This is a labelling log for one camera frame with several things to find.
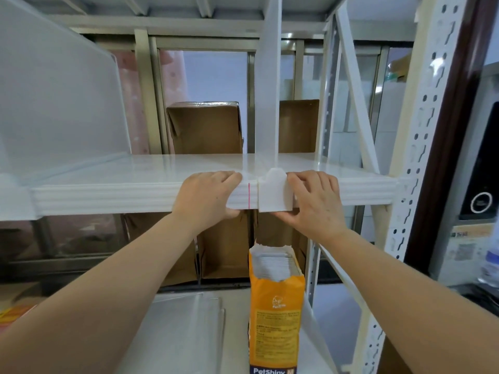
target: qr code sticker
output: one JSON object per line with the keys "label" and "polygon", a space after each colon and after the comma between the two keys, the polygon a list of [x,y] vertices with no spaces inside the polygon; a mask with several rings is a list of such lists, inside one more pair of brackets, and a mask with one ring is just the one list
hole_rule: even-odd
{"label": "qr code sticker", "polygon": [[473,253],[475,252],[476,244],[459,244],[458,250],[456,251],[456,261],[466,261],[473,258]]}

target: brown door frame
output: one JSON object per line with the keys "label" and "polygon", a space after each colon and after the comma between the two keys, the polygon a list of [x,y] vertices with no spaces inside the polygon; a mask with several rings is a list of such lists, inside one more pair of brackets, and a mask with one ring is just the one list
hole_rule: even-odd
{"label": "brown door frame", "polygon": [[466,4],[404,260],[425,274],[477,94],[497,3],[468,0]]}

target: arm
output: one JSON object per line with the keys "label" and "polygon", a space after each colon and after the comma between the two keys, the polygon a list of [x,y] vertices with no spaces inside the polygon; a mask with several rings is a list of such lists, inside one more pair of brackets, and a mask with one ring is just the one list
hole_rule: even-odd
{"label": "arm", "polygon": [[331,253],[414,374],[497,372],[497,317],[349,230],[335,177],[307,171],[288,181],[300,212],[276,216]]}
{"label": "arm", "polygon": [[226,208],[240,173],[201,173],[182,185],[173,212],[10,326],[0,372],[111,373],[185,248],[238,210]]}

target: orange bag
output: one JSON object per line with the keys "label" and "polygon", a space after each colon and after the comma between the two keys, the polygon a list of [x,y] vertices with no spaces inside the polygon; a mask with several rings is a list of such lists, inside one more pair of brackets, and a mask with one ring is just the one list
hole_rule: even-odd
{"label": "orange bag", "polygon": [[249,372],[295,374],[305,277],[290,246],[249,250]]}

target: shelf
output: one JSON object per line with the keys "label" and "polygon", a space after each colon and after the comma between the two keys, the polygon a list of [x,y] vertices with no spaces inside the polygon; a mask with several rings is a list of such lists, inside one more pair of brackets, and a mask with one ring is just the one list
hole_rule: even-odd
{"label": "shelf", "polygon": [[[220,374],[250,371],[247,328],[250,319],[250,289],[219,290],[208,292],[221,298],[225,309],[224,339],[222,344]],[[167,299],[176,294],[158,294],[155,299]],[[304,305],[300,329],[298,357],[300,374],[336,374],[337,370],[320,333],[310,306]]]}
{"label": "shelf", "polygon": [[[285,171],[323,170],[338,177],[344,205],[389,204],[397,180],[363,169],[316,162],[312,153],[281,153]],[[182,182],[200,171],[235,170],[242,182],[228,207],[258,208],[258,177],[270,169],[255,155],[137,155],[37,182],[31,194],[41,215],[171,211]]]}

